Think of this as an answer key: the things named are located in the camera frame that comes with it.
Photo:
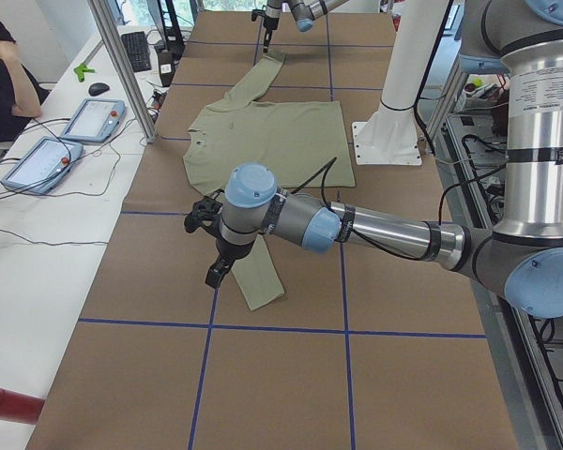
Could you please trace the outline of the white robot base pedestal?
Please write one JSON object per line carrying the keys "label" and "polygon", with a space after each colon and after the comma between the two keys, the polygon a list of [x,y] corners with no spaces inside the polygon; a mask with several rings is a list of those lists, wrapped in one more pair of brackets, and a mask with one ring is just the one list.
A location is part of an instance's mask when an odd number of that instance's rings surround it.
{"label": "white robot base pedestal", "polygon": [[449,15],[448,0],[407,1],[392,49],[379,107],[353,124],[358,165],[419,166],[415,120],[419,90]]}

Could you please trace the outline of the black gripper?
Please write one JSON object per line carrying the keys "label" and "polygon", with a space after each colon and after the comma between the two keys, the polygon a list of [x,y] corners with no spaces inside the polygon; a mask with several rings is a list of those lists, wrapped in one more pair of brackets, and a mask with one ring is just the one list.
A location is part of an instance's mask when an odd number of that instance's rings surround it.
{"label": "black gripper", "polygon": [[234,263],[248,256],[252,250],[253,242],[244,245],[232,244],[223,238],[216,240],[218,259],[208,268],[205,284],[211,288],[219,288],[230,272]]}
{"label": "black gripper", "polygon": [[271,31],[275,31],[279,25],[280,6],[278,4],[267,4],[264,13],[264,27],[266,29],[264,36],[264,53],[268,53],[271,41]]}

